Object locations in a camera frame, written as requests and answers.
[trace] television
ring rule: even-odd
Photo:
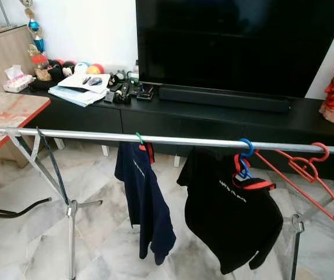
[[[334,39],[334,0],[136,0],[140,81],[304,97]]]

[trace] wooden table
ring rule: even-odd
[[[0,126],[23,127],[50,104],[50,99],[0,92]],[[0,147],[9,140],[0,134]]]

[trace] soundbar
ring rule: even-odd
[[[198,87],[161,85],[159,87],[159,97],[163,100],[277,113],[285,113],[291,110],[291,103],[284,97]]]

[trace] red table edge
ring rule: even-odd
[[[40,114],[48,105],[51,103],[51,100],[47,100],[45,104],[43,104],[40,108],[38,108],[33,114],[31,114],[28,118],[26,118],[21,124],[18,125],[18,127],[24,127],[27,123],[29,123],[35,116]],[[8,136],[5,136],[1,141],[0,141],[0,148],[1,146],[8,142],[10,138]]]

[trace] black shirt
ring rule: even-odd
[[[234,173],[233,156],[218,159],[211,151],[193,149],[177,180],[179,185],[188,186],[186,224],[218,257],[222,274],[253,256],[249,267],[258,268],[283,225],[269,188],[243,189],[273,184],[259,178],[238,181]]]
[[[115,177],[125,183],[129,217],[132,225],[140,225],[139,257],[147,256],[147,248],[155,254],[155,263],[163,263],[172,249],[173,232],[169,208],[150,165],[149,153],[138,143],[121,142]]]

